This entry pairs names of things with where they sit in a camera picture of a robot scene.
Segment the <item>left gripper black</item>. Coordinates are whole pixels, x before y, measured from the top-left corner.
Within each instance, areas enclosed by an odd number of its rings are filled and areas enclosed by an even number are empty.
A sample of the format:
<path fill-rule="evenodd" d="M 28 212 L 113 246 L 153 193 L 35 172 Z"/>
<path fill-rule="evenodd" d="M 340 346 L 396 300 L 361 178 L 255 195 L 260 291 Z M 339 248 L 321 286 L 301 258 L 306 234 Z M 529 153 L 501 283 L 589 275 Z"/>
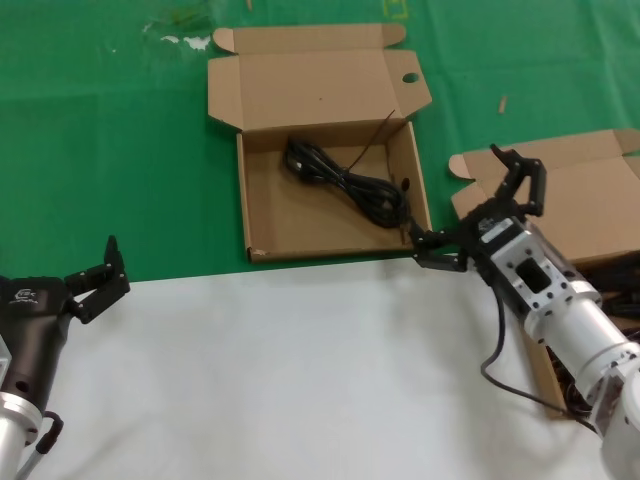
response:
<path fill-rule="evenodd" d="M 11 354 L 1 391 L 17 395 L 37 408 L 47 406 L 71 314 L 89 324 L 127 293 L 125 264 L 117 239 L 107 239 L 100 265 L 64 279 L 27 277 L 1 279 L 1 337 Z"/>

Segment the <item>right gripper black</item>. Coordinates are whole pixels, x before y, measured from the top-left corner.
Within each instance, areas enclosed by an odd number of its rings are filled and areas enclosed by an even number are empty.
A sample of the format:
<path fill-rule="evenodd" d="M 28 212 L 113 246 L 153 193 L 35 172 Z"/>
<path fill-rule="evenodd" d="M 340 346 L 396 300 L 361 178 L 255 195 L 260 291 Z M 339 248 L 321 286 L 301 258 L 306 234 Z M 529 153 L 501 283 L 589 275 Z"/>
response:
<path fill-rule="evenodd" d="M 501 296 L 521 296 L 517 265 L 525 259 L 526 216 L 542 216 L 546 194 L 546 168 L 539 159 L 490 145 L 507 168 L 494 198 L 472 210 L 459 226 L 439 231 L 409 227 L 413 260 L 422 268 L 466 272 L 472 265 Z M 516 193 L 529 178 L 528 200 L 519 204 Z"/>

